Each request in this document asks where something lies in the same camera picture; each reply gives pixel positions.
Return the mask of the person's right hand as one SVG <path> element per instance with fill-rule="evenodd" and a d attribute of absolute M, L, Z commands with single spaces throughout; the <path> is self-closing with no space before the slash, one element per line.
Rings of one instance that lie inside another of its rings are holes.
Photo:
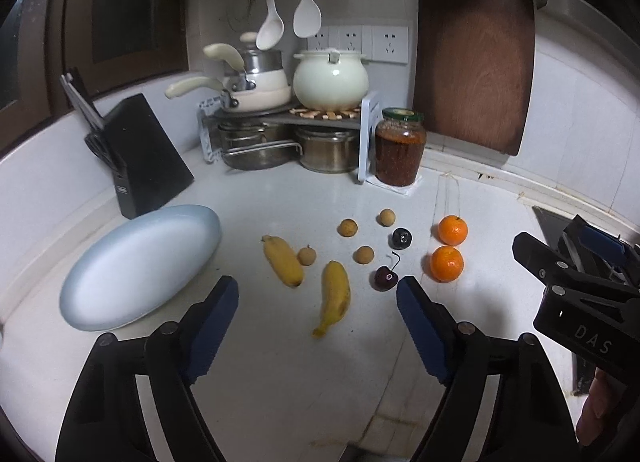
<path fill-rule="evenodd" d="M 623 395 L 624 386 L 606 372 L 594 372 L 582 413 L 576 425 L 579 445 L 590 446 L 604 431 L 604 422 Z"/>

